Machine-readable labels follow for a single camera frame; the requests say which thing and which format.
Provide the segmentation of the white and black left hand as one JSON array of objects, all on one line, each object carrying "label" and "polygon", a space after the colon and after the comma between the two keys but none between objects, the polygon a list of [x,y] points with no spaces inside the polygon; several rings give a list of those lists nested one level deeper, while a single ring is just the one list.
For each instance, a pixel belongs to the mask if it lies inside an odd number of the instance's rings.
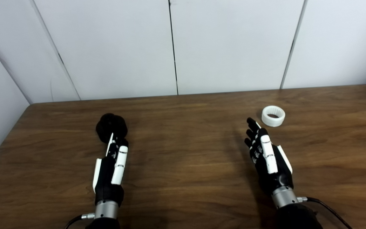
[{"label": "white and black left hand", "polygon": [[113,201],[121,206],[124,200],[124,189],[121,186],[128,155],[128,141],[110,135],[104,158],[96,160],[93,175],[95,204]]}]

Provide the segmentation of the white and black right hand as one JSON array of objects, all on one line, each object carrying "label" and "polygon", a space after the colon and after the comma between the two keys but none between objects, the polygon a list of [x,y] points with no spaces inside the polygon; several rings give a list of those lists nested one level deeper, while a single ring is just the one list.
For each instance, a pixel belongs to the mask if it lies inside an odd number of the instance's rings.
[{"label": "white and black right hand", "polygon": [[247,138],[244,142],[249,149],[252,162],[259,176],[264,193],[271,195],[280,187],[294,188],[292,167],[280,145],[274,145],[265,128],[254,119],[247,118]]}]

